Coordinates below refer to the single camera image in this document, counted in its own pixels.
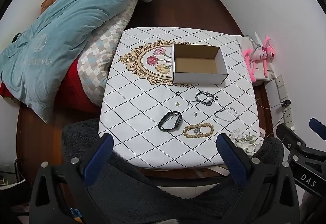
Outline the white patterned tablecloth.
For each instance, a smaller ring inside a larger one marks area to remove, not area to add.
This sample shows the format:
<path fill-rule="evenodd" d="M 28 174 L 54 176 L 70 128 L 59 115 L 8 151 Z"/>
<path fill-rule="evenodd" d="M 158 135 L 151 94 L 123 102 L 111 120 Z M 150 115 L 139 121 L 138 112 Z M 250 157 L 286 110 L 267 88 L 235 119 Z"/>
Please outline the white patterned tablecloth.
<path fill-rule="evenodd" d="M 220 85 L 174 85 L 174 43 L 220 47 L 228 77 Z M 98 133 L 111 134 L 115 152 L 148 169 L 219 165 L 220 133 L 247 154 L 256 153 L 262 145 L 258 110 L 236 38 L 193 28 L 124 31 L 106 82 Z"/>

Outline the pink panther plush toy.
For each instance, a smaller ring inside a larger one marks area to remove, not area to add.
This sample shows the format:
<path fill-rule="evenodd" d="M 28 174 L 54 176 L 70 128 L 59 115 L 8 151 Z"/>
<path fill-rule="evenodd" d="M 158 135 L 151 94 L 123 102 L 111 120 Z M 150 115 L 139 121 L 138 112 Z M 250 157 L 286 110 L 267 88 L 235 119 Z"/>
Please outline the pink panther plush toy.
<path fill-rule="evenodd" d="M 255 71 L 256 64 L 262 63 L 264 77 L 268 77 L 268 62 L 271 62 L 275 57 L 275 51 L 271 45 L 271 38 L 265 36 L 263 44 L 257 44 L 252 37 L 249 36 L 249 41 L 254 45 L 251 49 L 242 51 L 242 55 L 247 66 L 249 77 L 252 83 L 256 82 Z"/>

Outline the white cardboard box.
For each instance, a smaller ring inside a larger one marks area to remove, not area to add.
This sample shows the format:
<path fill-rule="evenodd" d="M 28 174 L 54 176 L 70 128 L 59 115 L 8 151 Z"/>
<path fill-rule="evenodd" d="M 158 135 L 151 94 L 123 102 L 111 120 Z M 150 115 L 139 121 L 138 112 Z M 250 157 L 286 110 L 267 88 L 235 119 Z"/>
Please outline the white cardboard box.
<path fill-rule="evenodd" d="M 228 75 L 220 47 L 181 43 L 172 45 L 174 84 L 220 85 Z"/>

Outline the red blanket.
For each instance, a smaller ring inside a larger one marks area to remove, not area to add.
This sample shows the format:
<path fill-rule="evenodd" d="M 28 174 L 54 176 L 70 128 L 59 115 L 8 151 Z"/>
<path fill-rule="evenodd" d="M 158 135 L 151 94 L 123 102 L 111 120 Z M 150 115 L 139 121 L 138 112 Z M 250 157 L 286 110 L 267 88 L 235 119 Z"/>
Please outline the red blanket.
<path fill-rule="evenodd" d="M 55 106 L 74 109 L 86 113 L 99 113 L 95 105 L 85 94 L 78 72 L 76 58 L 67 71 L 55 98 Z"/>

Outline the teal duvet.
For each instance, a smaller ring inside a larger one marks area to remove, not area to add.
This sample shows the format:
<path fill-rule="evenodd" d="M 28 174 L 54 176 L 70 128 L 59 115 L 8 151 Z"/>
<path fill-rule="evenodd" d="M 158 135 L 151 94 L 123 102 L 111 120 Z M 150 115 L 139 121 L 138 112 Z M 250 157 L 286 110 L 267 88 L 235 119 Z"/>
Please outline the teal duvet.
<path fill-rule="evenodd" d="M 61 82 L 91 32 L 120 14 L 128 1 L 56 0 L 1 52 L 1 81 L 17 100 L 50 122 Z"/>

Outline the white wall socket strip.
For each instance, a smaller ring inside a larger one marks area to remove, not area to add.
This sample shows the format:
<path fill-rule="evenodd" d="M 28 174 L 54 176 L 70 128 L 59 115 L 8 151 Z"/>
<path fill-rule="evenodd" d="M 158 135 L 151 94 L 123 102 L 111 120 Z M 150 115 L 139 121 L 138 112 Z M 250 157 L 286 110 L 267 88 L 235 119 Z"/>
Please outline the white wall socket strip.
<path fill-rule="evenodd" d="M 276 87 L 280 100 L 280 107 L 282 111 L 282 121 L 292 131 L 295 130 L 293 111 L 291 108 L 291 100 L 287 91 L 287 87 L 282 75 L 279 75 L 276 79 Z"/>

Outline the brown wooden headboard piece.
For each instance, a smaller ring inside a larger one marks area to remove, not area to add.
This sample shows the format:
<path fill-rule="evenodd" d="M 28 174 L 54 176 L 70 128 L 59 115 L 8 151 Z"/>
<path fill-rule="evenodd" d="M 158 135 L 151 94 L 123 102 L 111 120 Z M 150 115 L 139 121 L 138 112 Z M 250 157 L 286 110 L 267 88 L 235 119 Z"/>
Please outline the brown wooden headboard piece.
<path fill-rule="evenodd" d="M 44 0 L 41 4 L 41 11 L 42 14 L 49 6 L 51 6 L 56 0 Z"/>

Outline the checkered bed sheet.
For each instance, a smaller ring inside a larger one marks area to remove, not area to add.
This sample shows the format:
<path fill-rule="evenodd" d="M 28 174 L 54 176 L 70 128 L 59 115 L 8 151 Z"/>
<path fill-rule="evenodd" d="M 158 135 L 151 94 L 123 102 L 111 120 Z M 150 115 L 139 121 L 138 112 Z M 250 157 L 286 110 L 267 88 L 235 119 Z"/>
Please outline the checkered bed sheet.
<path fill-rule="evenodd" d="M 128 0 L 124 11 L 92 31 L 79 55 L 78 76 L 87 98 L 96 106 L 102 105 L 109 67 L 137 2 L 138 0 Z"/>

